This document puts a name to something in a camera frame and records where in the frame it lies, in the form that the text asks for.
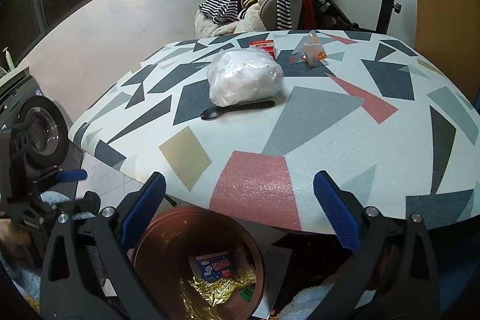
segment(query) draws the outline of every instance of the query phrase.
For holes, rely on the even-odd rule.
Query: red cloth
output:
[[[298,21],[298,29],[313,30],[317,28],[315,21],[314,6],[311,0],[302,0],[300,20]]]

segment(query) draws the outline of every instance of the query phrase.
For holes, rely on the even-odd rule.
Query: white plastic bag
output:
[[[214,57],[207,79],[210,100],[218,106],[229,106],[277,94],[282,88],[283,70],[263,49],[229,49]]]

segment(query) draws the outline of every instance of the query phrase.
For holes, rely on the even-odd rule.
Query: person's hand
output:
[[[28,231],[16,227],[10,219],[0,219],[0,250],[4,256],[21,258],[21,246],[29,246],[31,243]]]

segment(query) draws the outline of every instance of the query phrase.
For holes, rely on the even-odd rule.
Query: washing machine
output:
[[[82,165],[82,151],[68,140],[68,128],[59,108],[42,95],[28,70],[0,79],[0,128],[26,123],[27,175],[57,165],[64,170],[77,170]],[[73,199],[76,183],[61,183],[51,188]]]

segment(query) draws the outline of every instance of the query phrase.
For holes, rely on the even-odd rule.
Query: small red and white box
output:
[[[275,60],[275,46],[273,40],[254,41],[250,43],[250,48],[265,49],[273,60]]]

